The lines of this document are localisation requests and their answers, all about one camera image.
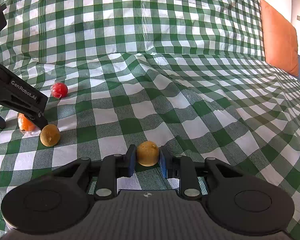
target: tablecloth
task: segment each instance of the tablecloth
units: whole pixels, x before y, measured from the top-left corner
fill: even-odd
[[[0,106],[0,203],[13,187],[77,158],[154,141],[214,156],[283,188],[300,240],[300,82],[264,60],[259,0],[0,0],[0,63],[49,97],[61,140],[23,135]],[[58,100],[50,86],[64,82]],[[199,178],[202,191],[206,189]],[[159,165],[119,188],[171,189]],[[8,230],[0,212],[0,236]]]

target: round brown fruit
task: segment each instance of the round brown fruit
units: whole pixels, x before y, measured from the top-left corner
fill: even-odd
[[[159,148],[154,142],[146,141],[137,148],[137,161],[143,166],[153,166],[159,160]]]
[[[60,131],[54,124],[46,125],[41,133],[40,140],[45,146],[54,146],[60,140]]]

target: green and white checkered tablecloth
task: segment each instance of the green and white checkered tablecloth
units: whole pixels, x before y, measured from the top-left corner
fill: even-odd
[[[300,240],[300,82],[267,65],[258,0],[0,0],[0,63],[49,97],[52,148],[0,106],[0,203],[13,187],[77,158],[154,141],[217,157],[285,189]],[[64,82],[69,94],[50,97]],[[159,165],[119,188],[171,189]],[[0,236],[8,230],[0,212]]]

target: orange cushion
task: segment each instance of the orange cushion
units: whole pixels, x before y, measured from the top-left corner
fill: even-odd
[[[299,75],[296,29],[265,0],[260,0],[266,62]]]

